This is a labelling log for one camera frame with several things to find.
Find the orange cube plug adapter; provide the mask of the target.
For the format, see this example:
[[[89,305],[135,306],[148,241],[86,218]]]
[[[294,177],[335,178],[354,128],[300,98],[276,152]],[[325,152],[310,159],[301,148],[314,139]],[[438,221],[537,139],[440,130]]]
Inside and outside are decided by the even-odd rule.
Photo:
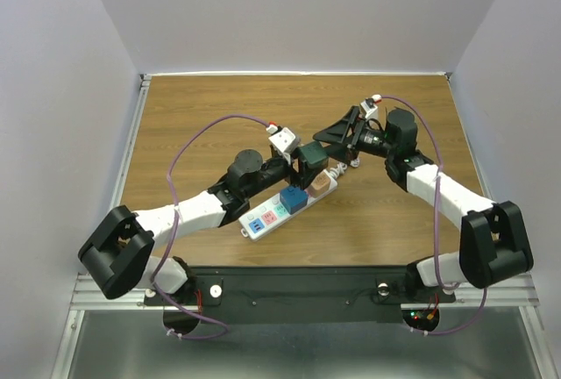
[[[325,173],[318,175],[308,186],[307,191],[311,197],[317,198],[330,188],[330,177]]]

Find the dark green cube adapter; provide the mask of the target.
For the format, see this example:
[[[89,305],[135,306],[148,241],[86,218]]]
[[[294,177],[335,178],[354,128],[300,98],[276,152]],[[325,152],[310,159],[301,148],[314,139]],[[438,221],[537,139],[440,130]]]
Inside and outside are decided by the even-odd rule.
[[[322,144],[318,141],[313,140],[306,145],[298,147],[297,150],[301,151],[310,166],[328,165],[329,156],[324,152]]]

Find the blue cube plug adapter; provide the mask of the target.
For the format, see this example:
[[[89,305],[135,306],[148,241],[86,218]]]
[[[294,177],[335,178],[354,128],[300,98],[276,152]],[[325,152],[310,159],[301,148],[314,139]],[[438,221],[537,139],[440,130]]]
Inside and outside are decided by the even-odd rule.
[[[308,194],[298,187],[288,186],[280,191],[280,202],[290,215],[296,214],[308,203]]]

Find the white multicolour power strip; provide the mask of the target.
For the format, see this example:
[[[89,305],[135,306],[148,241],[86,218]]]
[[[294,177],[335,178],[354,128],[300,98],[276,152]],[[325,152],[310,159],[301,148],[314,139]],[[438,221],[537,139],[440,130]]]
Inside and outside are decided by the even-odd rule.
[[[330,188],[325,193],[317,198],[314,198],[309,195],[307,189],[304,189],[309,196],[307,205],[296,214],[290,215],[281,204],[279,192],[261,204],[258,204],[255,208],[249,210],[238,219],[238,222],[241,225],[241,235],[253,242],[258,241],[286,224],[290,219],[307,210],[310,206],[328,196],[338,186],[337,177],[327,169],[325,169],[322,173],[325,173],[330,177]]]

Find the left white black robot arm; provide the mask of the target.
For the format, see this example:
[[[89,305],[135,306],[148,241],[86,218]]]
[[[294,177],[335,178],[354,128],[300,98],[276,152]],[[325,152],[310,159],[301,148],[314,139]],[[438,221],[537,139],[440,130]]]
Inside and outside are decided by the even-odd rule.
[[[174,241],[238,220],[249,211],[252,197],[277,182],[307,188],[328,160],[315,141],[288,157],[273,153],[268,160],[256,150],[243,150],[217,183],[194,197],[152,210],[131,211],[125,205],[111,209],[78,258],[108,299],[148,288],[184,304],[194,296],[195,282],[186,263],[171,257]]]

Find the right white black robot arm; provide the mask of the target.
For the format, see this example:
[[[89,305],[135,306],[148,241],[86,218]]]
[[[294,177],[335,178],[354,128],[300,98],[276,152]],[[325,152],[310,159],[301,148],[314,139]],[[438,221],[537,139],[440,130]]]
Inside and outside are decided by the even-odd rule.
[[[375,110],[353,106],[336,123],[314,134],[330,158],[345,164],[359,154],[378,156],[392,182],[434,210],[434,226],[446,217],[459,230],[459,250],[409,265],[406,295],[423,300],[435,287],[469,283],[485,289],[534,267],[528,234],[518,205],[496,203],[447,176],[417,148],[418,126],[411,111],[391,110],[385,123]]]

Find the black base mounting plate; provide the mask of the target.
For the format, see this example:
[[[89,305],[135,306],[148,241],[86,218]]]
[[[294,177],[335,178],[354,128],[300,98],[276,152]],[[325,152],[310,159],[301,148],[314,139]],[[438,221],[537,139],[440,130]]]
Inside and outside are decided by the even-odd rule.
[[[401,307],[455,300],[404,266],[194,267],[171,298],[228,325],[400,323]]]

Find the right aluminium frame rail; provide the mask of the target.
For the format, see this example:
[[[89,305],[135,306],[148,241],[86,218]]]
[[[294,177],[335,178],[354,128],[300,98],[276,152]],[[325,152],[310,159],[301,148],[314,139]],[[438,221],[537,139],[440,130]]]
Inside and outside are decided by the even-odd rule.
[[[501,87],[493,77],[472,82],[457,69],[449,84],[484,193],[513,200],[523,213],[535,267],[542,268],[540,233],[554,221],[555,208],[538,187],[545,175],[536,167],[530,134],[535,126],[525,112],[532,102],[508,94],[522,78]]]

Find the aluminium frame rail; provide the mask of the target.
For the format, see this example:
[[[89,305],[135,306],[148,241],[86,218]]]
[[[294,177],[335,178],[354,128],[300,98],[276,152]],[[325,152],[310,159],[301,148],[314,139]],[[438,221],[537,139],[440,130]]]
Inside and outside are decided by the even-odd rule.
[[[536,167],[530,134],[535,126],[525,112],[532,102],[508,94],[522,78],[501,87],[493,77],[472,82],[457,69],[449,84],[484,193],[513,200],[523,213],[535,267],[542,268],[540,233],[554,221],[555,208],[538,187],[545,175]]]
[[[128,175],[129,167],[131,164],[133,148],[138,136],[138,129],[146,105],[146,99],[148,96],[152,78],[153,76],[148,74],[139,75],[140,84],[138,96],[134,101],[132,120],[126,136],[123,156],[119,164],[113,189],[110,194],[109,209],[118,204],[123,195],[126,177]],[[77,291],[77,287],[80,285],[80,281],[83,276],[85,276],[86,279],[89,279],[89,275],[84,275],[82,272],[80,272],[75,279],[75,285],[71,293],[69,312],[62,333],[60,346],[53,366],[51,378],[70,377],[72,363],[76,354],[78,341],[82,331],[82,324],[86,314],[85,310],[76,309],[74,306],[75,292]]]

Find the left aluminium frame rail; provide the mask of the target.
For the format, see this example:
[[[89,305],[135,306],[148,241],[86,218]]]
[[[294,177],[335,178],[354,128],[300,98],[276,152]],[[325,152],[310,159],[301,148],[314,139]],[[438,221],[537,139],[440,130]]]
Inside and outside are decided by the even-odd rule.
[[[132,120],[126,136],[123,156],[119,164],[113,189],[110,194],[109,209],[118,204],[123,195],[126,177],[128,175],[129,167],[131,164],[133,148],[138,136],[138,129],[146,105],[146,99],[148,96],[152,78],[153,76],[148,74],[139,75],[140,84],[138,96],[134,101]],[[85,310],[76,309],[74,306],[75,292],[77,291],[77,287],[80,285],[80,281],[83,276],[85,276],[86,279],[89,279],[89,275],[84,275],[82,272],[80,272],[75,279],[75,285],[71,293],[69,312],[62,333],[60,346],[53,366],[51,378],[70,377],[72,363],[76,354],[78,341],[82,331],[82,324],[86,314]]]

